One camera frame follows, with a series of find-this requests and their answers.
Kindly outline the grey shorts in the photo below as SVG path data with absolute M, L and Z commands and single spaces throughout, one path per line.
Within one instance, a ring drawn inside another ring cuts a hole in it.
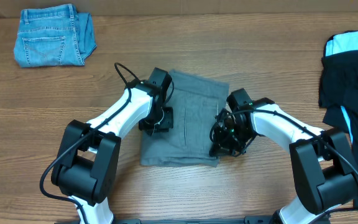
M 142 134 L 142 166 L 216 167 L 217 157 L 209 151 L 209 132 L 215 116 L 226 106 L 229 84 L 178 70 L 170 70 L 174 91 L 167 103 L 173 108 L 173 128 L 166 133 Z

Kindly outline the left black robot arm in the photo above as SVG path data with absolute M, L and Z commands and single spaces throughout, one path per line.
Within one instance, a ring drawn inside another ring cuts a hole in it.
M 148 135 L 173 128 L 173 110 L 166 104 L 174 83 L 167 71 L 154 68 L 148 79 L 125 85 L 121 98 L 103 114 L 67 125 L 57 158 L 46 170 L 63 194 L 60 200 L 74 203 L 80 223 L 113 223 L 108 195 L 128 132 L 134 126 Z

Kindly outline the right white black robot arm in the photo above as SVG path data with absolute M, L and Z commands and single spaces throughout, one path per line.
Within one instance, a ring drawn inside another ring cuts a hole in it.
M 265 136 L 289 153 L 296 190 L 273 215 L 245 217 L 245 223 L 329 223 L 332 213 L 347 211 L 344 204 L 358 198 L 358 167 L 341 130 L 303 123 L 268 98 L 252 100 L 243 88 L 226 102 L 210 130 L 209 155 L 238 157 Z

